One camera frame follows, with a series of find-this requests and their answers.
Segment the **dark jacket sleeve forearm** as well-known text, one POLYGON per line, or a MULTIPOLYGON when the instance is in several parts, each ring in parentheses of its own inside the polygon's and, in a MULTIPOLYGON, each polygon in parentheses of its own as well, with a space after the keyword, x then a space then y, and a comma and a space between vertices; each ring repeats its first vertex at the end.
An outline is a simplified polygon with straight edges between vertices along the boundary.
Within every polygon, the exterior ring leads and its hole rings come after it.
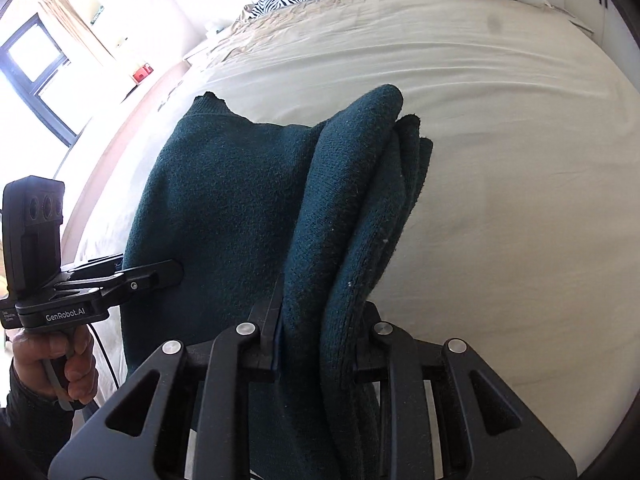
POLYGON ((1 478, 47 479, 54 456, 72 437, 75 413, 38 396, 10 367, 10 391, 1 409, 1 478))

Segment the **person's left hand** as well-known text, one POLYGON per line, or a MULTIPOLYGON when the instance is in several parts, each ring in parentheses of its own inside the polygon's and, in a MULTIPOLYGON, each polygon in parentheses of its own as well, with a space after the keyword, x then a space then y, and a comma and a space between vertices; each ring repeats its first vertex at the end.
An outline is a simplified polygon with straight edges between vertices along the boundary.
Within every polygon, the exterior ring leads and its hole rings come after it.
POLYGON ((55 399, 42 362, 65 358, 66 398, 87 405, 98 391, 93 347, 93 336, 85 325, 76 327, 72 338, 62 333, 29 334, 20 330, 13 339, 13 367, 26 388, 42 398, 55 399))

